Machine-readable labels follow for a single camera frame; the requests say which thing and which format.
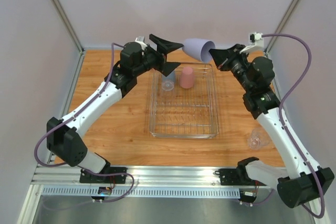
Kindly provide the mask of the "lavender plastic cup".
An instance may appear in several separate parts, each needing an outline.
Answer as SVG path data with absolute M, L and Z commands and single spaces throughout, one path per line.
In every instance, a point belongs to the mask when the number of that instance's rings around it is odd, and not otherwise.
M 184 40 L 183 48 L 185 54 L 200 62 L 209 63 L 212 56 L 209 53 L 211 49 L 215 49 L 215 43 L 211 40 L 200 38 L 189 38 Z

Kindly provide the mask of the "blue plastic cup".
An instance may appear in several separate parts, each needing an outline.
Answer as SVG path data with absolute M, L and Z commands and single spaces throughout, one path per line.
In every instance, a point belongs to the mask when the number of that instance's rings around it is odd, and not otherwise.
M 162 82 L 166 82 L 166 81 L 171 81 L 171 82 L 176 82 L 176 74 L 175 74 L 175 70 L 173 70 L 168 76 L 162 75 Z

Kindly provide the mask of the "pink plastic cup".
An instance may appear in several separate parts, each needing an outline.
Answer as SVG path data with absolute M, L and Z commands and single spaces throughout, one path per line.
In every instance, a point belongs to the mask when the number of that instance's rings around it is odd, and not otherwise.
M 191 67 L 184 67 L 180 75 L 180 86 L 184 89 L 190 89 L 194 86 L 195 74 Z

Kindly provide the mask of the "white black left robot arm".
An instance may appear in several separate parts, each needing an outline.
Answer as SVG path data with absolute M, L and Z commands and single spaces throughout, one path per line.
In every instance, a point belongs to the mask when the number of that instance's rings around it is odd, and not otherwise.
M 109 179 L 109 163 L 88 150 L 82 140 L 86 132 L 108 108 L 136 86 L 138 76 L 154 69 L 167 77 L 180 66 L 179 62 L 169 62 L 167 56 L 182 48 L 183 44 L 153 34 L 149 39 L 156 48 L 139 37 L 123 45 L 119 61 L 111 63 L 109 73 L 97 90 L 62 119 L 51 118 L 47 122 L 47 149 L 67 165 L 87 170 L 97 182 Z

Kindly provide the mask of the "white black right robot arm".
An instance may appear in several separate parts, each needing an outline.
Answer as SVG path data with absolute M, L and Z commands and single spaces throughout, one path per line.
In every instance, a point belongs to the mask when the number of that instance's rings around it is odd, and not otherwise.
M 286 170 L 264 164 L 256 157 L 238 162 L 236 177 L 244 185 L 257 180 L 276 190 L 289 208 L 304 205 L 324 195 L 334 180 L 330 168 L 322 168 L 308 153 L 280 111 L 280 101 L 270 87 L 275 77 L 270 59 L 256 57 L 248 62 L 244 45 L 229 49 L 210 49 L 220 71 L 230 71 L 245 90 L 244 105 L 267 132 L 278 150 Z

